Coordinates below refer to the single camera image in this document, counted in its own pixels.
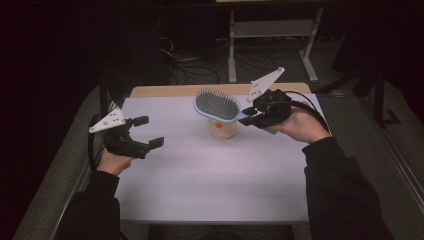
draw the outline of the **white tabletop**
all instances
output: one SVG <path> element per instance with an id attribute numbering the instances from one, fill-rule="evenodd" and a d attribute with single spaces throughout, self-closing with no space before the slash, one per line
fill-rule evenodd
<path id="1" fill-rule="evenodd" d="M 319 108 L 313 94 L 306 94 Z M 235 96 L 242 107 L 246 96 Z M 120 175 L 122 220 L 150 223 L 293 223 L 307 221 L 304 143 L 254 126 L 226 140 L 208 132 L 194 97 L 128 98 L 125 118 L 147 115 L 130 129 L 135 141 L 165 137 L 163 147 Z"/>

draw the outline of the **human hand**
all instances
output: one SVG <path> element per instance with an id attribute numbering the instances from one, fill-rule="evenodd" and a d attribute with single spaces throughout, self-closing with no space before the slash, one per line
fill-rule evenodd
<path id="1" fill-rule="evenodd" d="M 131 166 L 131 161 L 135 158 L 115 155 L 103 149 L 98 171 L 107 172 L 118 176 L 124 169 Z"/>
<path id="2" fill-rule="evenodd" d="M 291 114 L 288 119 L 282 123 L 268 127 L 268 129 L 279 131 L 287 134 L 296 141 L 307 142 L 309 144 L 331 136 L 314 116 L 308 111 L 297 107 L 291 108 Z"/>

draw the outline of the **white tag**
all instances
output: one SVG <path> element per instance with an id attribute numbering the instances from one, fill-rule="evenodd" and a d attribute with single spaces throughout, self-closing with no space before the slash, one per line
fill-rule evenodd
<path id="1" fill-rule="evenodd" d="M 125 124 L 125 118 L 120 108 L 115 108 L 106 117 L 100 120 L 96 125 L 91 127 L 88 131 L 90 133 L 100 132 L 109 128 L 114 128 Z"/>
<path id="2" fill-rule="evenodd" d="M 262 96 L 266 90 L 275 82 L 277 79 L 283 74 L 284 68 L 279 67 L 272 73 L 269 73 L 258 80 L 252 81 L 250 86 L 249 96 L 247 97 L 247 101 L 250 103 L 256 98 Z"/>

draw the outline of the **wooden table edge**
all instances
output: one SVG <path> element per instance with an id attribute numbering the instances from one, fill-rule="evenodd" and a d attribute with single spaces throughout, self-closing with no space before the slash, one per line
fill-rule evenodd
<path id="1" fill-rule="evenodd" d="M 139 86 L 135 87 L 130 98 L 142 97 L 182 97 L 195 96 L 200 90 L 211 88 L 230 95 L 247 95 L 250 91 L 249 84 L 213 84 L 213 85 L 175 85 L 175 86 Z M 309 94 L 311 90 L 306 83 L 274 83 L 269 89 L 282 91 L 295 91 Z"/>

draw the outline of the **black sleeve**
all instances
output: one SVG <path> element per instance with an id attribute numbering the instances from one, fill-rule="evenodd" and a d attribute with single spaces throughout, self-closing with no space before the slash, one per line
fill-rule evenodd
<path id="1" fill-rule="evenodd" d="M 94 172 L 83 192 L 76 193 L 66 208 L 56 234 L 63 239 L 119 239 L 120 209 L 114 197 L 119 178 Z"/>
<path id="2" fill-rule="evenodd" d="M 303 149 L 306 155 L 306 195 L 314 240 L 393 239 L 384 222 L 380 200 L 333 137 Z"/>

